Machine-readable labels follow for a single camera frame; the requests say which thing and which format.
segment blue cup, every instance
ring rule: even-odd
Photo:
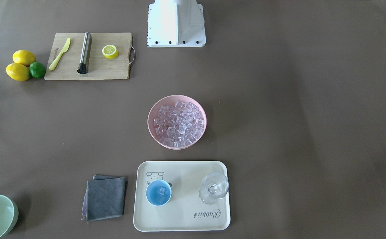
[[[165,205],[171,195],[171,186],[164,180],[154,180],[146,189],[147,200],[155,206]]]

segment cartoon drawing on tray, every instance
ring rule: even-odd
[[[164,172],[147,172],[146,175],[147,175],[147,185],[149,185],[154,180],[164,180],[165,173]]]

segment lime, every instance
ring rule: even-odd
[[[29,65],[29,72],[34,78],[43,78],[45,76],[45,66],[38,61]]]
[[[20,63],[11,63],[6,67],[6,73],[9,77],[17,81],[25,81],[31,77],[29,68]]]
[[[18,50],[13,53],[14,63],[20,63],[24,66],[29,66],[36,59],[35,55],[28,50]]]
[[[115,59],[119,55],[119,51],[117,51],[114,45],[106,45],[102,49],[103,56],[107,59]]]

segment knife handle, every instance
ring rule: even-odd
[[[62,55],[63,55],[63,53],[60,52],[59,55],[56,57],[56,59],[54,59],[54,61],[51,63],[50,67],[48,67],[48,69],[50,71],[52,71],[52,70],[54,70],[56,68],[56,66],[59,63],[59,60],[60,60]]]

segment wooden cutting board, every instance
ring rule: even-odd
[[[85,33],[56,33],[50,58],[48,59],[46,80],[117,80],[129,79],[129,54],[131,52],[132,33],[91,33],[90,61],[88,73],[77,72],[81,58],[82,45]],[[61,56],[57,67],[50,71],[51,65],[56,56],[70,38],[70,47]],[[102,54],[105,45],[114,45],[119,51],[115,59],[107,59]]]

